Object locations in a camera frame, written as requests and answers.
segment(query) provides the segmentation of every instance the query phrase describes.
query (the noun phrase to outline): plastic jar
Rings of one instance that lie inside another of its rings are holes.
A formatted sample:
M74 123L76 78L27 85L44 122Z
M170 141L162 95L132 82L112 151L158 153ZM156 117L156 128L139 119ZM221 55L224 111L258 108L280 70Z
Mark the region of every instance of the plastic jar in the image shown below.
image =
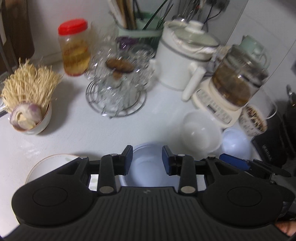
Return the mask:
M59 26L58 32L66 74L82 75L87 70L91 57L87 41L87 21L73 19L64 22Z

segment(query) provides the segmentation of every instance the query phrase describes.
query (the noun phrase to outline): white countertop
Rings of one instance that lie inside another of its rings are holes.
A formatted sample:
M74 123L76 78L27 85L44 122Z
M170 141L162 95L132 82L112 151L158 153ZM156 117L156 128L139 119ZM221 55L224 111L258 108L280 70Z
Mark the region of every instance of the white countertop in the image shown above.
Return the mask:
M64 73L61 64L53 69ZM181 143L180 123L186 113L195 109L191 101L181 101L181 92L156 82L138 113L109 119L94 112L86 102L85 90L89 82L84 76L64 75L53 96L50 123L39 135L19 133L9 124L8 115L0 118L1 236L18 225L11 208L14 192L24 185L34 165L47 156L70 153L98 160L109 153L121 153L126 145L157 141L169 145L176 154L193 155L196 160L205 157L191 153ZM198 182L202 188L202 176Z

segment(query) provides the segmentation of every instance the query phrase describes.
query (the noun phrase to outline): purple object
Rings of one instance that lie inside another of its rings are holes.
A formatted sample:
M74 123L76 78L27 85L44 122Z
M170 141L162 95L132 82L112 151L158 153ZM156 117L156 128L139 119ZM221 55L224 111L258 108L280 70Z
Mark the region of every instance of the purple object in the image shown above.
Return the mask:
M118 37L119 49L128 51L133 45L137 44L139 39L132 39L130 37Z

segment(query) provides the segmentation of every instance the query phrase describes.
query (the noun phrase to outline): skin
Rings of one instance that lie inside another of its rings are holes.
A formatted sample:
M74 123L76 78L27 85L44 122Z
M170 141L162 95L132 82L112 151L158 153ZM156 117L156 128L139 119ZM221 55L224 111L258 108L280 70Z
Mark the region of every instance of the skin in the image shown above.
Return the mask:
M288 236L296 233L296 221L277 222L276 227Z

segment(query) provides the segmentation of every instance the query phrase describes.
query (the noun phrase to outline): glass kettle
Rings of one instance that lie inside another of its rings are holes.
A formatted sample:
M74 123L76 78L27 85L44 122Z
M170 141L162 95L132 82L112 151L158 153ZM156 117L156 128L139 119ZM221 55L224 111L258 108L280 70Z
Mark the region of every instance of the glass kettle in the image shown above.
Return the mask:
M240 46L233 45L217 67L213 86L229 103L240 108L266 82L268 72Z

